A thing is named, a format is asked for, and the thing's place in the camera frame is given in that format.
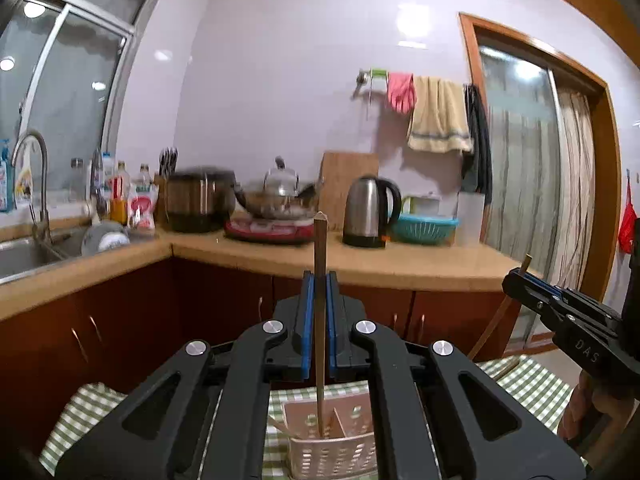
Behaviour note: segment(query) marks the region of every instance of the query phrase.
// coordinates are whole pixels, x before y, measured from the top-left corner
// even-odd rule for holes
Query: towel
[[[407,114],[415,106],[414,75],[389,72],[386,82],[386,98],[399,114]]]
[[[472,152],[462,85],[438,77],[414,76],[414,87],[409,147],[422,152]]]
[[[491,168],[491,145],[489,126],[482,106],[482,97],[476,85],[465,89],[466,120],[474,144],[473,153],[462,156],[461,190],[469,193],[484,193],[484,205],[491,203],[494,180]]]

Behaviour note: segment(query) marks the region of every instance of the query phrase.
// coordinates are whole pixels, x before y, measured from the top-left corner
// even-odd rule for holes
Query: kitchen countertop
[[[276,246],[239,242],[222,231],[191,235],[158,233],[154,240],[79,258],[0,285],[0,320],[105,282],[171,256],[207,264],[300,278],[313,269],[313,244]],[[486,245],[428,247],[390,242],[386,249],[344,245],[329,233],[327,269],[341,283],[409,290],[502,290],[505,274],[519,265]]]

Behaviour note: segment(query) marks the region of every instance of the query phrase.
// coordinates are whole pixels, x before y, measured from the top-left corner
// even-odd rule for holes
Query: beige towel
[[[414,150],[473,151],[461,84],[439,77],[414,76],[416,102],[407,143]]]

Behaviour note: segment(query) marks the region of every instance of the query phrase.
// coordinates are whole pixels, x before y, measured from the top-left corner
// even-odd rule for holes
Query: silver screw
[[[202,355],[206,349],[207,344],[202,341],[191,341],[186,348],[189,355]]]
[[[267,334],[277,334],[278,332],[282,332],[283,328],[284,328],[284,325],[281,322],[279,322],[277,319],[270,319],[268,321],[265,321],[264,325],[262,326],[262,329]]]
[[[370,334],[372,332],[375,332],[376,324],[373,321],[364,319],[356,323],[356,330],[361,334]]]
[[[438,355],[451,355],[453,353],[453,345],[449,341],[436,341],[432,348]]]

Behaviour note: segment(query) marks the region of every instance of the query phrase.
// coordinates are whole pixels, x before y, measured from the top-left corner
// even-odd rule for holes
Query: stainless steel kettle
[[[390,217],[387,189],[393,197]],[[400,189],[390,180],[372,175],[354,180],[347,196],[342,241],[355,247],[384,247],[386,231],[398,220],[401,207]]]

